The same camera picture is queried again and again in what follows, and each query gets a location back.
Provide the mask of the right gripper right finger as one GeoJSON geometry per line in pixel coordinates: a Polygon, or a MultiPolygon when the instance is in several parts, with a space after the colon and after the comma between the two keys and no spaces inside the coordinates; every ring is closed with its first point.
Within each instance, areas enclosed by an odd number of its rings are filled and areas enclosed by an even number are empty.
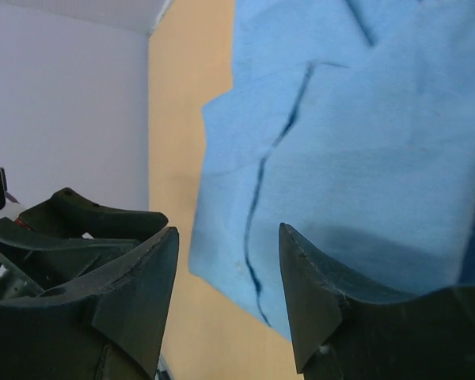
{"type": "Polygon", "coordinates": [[[279,227],[296,371],[306,379],[475,379],[475,285],[398,291],[279,227]]]}

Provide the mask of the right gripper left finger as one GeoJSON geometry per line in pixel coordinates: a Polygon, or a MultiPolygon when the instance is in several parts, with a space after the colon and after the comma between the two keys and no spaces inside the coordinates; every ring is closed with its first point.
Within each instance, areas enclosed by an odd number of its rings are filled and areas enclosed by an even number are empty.
{"type": "Polygon", "coordinates": [[[0,301],[0,379],[152,379],[177,271],[167,227],[38,297],[0,301]]]}

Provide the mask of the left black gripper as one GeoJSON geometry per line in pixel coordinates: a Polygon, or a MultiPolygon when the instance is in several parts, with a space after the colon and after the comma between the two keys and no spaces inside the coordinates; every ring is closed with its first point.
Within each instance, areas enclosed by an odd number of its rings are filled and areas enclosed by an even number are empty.
{"type": "Polygon", "coordinates": [[[88,274],[155,235],[168,219],[106,207],[63,188],[21,212],[17,223],[0,219],[0,301],[36,297],[88,274]]]}

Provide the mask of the blue long sleeve shirt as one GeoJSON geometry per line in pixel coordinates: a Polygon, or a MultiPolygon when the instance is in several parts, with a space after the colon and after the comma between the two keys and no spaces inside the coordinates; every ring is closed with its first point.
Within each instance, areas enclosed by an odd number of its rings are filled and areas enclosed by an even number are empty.
{"type": "Polygon", "coordinates": [[[380,283],[475,283],[475,1],[238,1],[192,274],[290,337],[279,226],[380,283]]]}

